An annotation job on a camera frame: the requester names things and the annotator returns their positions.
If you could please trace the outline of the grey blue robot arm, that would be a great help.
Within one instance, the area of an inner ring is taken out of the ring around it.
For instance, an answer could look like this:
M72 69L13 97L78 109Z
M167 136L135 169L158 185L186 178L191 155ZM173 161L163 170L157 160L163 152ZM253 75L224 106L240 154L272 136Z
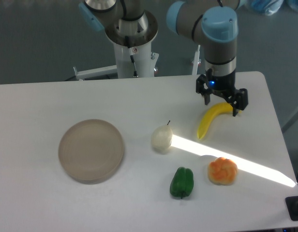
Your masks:
M176 1L166 14L168 28L204 50L205 73L196 81L196 92L204 97L225 99L233 115L248 105L248 91L236 89L236 55L240 0ZM115 50L119 78L153 77L157 55L151 43L158 23L141 0L84 0L79 10L95 31L104 31Z

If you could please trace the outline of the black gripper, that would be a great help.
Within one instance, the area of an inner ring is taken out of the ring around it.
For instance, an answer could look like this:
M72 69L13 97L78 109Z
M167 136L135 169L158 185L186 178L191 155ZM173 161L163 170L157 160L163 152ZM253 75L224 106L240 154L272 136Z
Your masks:
M210 95L221 95L233 108L233 116L243 111L248 105L248 90L235 88L236 71L224 76L214 76L209 69L196 80L195 91L204 98L204 104L210 103Z

